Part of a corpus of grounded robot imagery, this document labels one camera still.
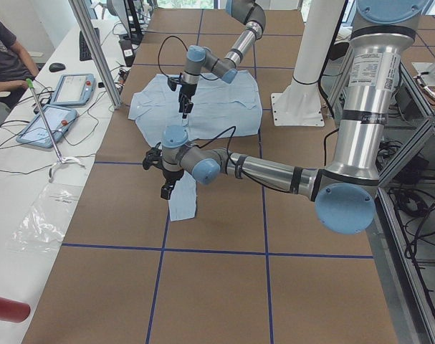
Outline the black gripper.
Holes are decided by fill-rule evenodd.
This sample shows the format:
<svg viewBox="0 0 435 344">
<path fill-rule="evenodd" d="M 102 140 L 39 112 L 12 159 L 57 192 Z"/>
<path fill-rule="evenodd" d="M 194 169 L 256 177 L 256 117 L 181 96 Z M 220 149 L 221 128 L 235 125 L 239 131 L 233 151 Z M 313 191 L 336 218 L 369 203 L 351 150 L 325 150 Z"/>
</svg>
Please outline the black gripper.
<svg viewBox="0 0 435 344">
<path fill-rule="evenodd" d="M 182 114 L 182 118 L 186 119 L 188 114 L 193 109 L 192 97 L 196 93 L 197 84 L 189 84 L 183 82 L 179 92 L 179 112 Z"/>
<path fill-rule="evenodd" d="M 165 183 L 161 187 L 161 198 L 165 200 L 171 199 L 171 194 L 174 190 L 176 182 L 179 181 L 184 175 L 184 170 L 180 169 L 178 171 L 170 171 L 163 169 L 163 177 L 165 178 Z"/>
</svg>

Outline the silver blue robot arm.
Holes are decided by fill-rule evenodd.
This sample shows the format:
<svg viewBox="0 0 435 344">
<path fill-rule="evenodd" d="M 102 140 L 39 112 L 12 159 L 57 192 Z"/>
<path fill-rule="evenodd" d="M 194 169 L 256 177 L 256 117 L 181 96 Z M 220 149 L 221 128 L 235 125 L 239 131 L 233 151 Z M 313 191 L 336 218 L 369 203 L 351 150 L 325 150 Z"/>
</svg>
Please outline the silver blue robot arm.
<svg viewBox="0 0 435 344">
<path fill-rule="evenodd" d="M 415 40 L 424 1 L 359 1 L 350 38 L 354 58 L 333 160 L 300 168 L 233 153 L 201 150 L 180 125 L 162 135 L 161 165 L 168 199 L 184 173 L 202 184 L 220 173 L 249 178 L 283 193 L 302 194 L 328 229 L 356 234 L 372 222 L 378 187 L 376 155 L 387 121 L 402 52 Z"/>
<path fill-rule="evenodd" d="M 244 30 L 225 56 L 218 57 L 208 47 L 191 45 L 186 53 L 183 72 L 177 79 L 171 78 L 168 81 L 169 85 L 176 83 L 181 86 L 178 111 L 183 119 L 187 118 L 193 108 L 192 97 L 196 94 L 202 70 L 209 71 L 227 84 L 232 83 L 244 56 L 254 43 L 262 38 L 266 16 L 263 8 L 255 1 L 227 1 L 226 12 L 242 23 Z"/>
</svg>

